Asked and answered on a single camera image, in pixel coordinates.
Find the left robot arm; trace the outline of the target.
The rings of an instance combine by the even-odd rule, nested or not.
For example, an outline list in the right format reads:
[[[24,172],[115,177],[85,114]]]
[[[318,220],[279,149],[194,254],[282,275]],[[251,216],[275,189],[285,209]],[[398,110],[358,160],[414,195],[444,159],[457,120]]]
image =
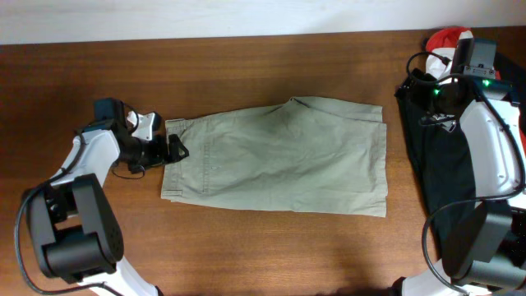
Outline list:
[[[76,130],[61,168],[24,193],[16,214],[16,259],[30,289],[47,293],[26,271],[21,222],[28,227],[42,274],[67,283],[54,294],[87,289],[98,295],[161,294],[125,258],[122,231],[103,190],[105,179],[121,163],[130,179],[139,179],[148,169],[189,156],[178,136],[160,133],[161,120],[158,113],[140,114],[119,99],[94,102],[94,119]]]

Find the khaki shorts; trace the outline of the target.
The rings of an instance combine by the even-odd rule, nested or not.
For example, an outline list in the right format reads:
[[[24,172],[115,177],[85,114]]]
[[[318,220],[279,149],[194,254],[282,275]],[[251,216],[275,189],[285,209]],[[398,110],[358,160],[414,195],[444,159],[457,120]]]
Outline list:
[[[165,200],[231,210],[385,217],[387,127],[378,105],[315,96],[169,120],[188,149]]]

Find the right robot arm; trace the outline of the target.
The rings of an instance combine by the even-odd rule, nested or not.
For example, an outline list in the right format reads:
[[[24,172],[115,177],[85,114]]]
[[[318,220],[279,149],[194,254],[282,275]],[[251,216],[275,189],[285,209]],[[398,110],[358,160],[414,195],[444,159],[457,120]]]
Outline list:
[[[459,40],[438,73],[407,68],[395,97],[437,260],[400,295],[491,295],[525,287],[525,104],[496,44]]]

